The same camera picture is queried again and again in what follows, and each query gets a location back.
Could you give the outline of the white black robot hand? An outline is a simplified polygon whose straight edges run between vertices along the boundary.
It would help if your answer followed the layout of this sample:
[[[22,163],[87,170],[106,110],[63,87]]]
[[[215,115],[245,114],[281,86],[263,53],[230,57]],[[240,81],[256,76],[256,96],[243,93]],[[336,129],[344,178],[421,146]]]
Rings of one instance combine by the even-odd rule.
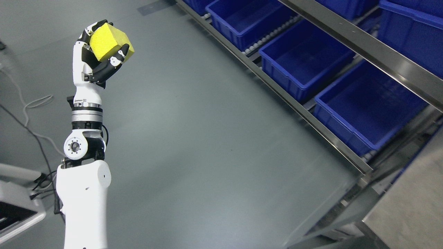
[[[73,46],[73,83],[76,87],[73,96],[74,106],[101,106],[101,93],[104,84],[124,64],[130,45],[124,44],[120,49],[104,62],[99,62],[89,43],[92,35],[104,24],[114,25],[107,19],[87,26]]]

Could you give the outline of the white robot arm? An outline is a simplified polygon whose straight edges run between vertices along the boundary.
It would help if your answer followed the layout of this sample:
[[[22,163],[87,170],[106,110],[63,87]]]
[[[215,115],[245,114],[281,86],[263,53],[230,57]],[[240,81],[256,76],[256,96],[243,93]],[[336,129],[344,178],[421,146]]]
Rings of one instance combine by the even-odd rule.
[[[91,47],[93,35],[114,24],[106,19],[87,26],[73,46],[73,84],[76,92],[67,98],[72,131],[65,139],[65,157],[57,167],[56,192],[65,218],[65,249],[107,249],[107,195],[112,181],[105,161],[101,93],[106,81],[129,58],[129,44],[104,61]]]

